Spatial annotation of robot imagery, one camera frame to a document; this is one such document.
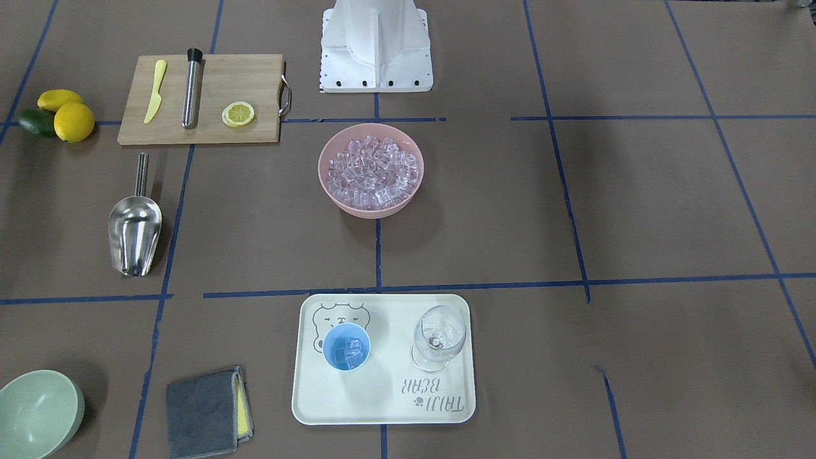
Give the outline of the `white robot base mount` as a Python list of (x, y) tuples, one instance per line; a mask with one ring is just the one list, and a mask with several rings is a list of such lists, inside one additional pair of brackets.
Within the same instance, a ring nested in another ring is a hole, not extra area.
[(324, 10), (321, 32), (321, 92), (432, 90), (428, 15), (415, 2), (337, 1)]

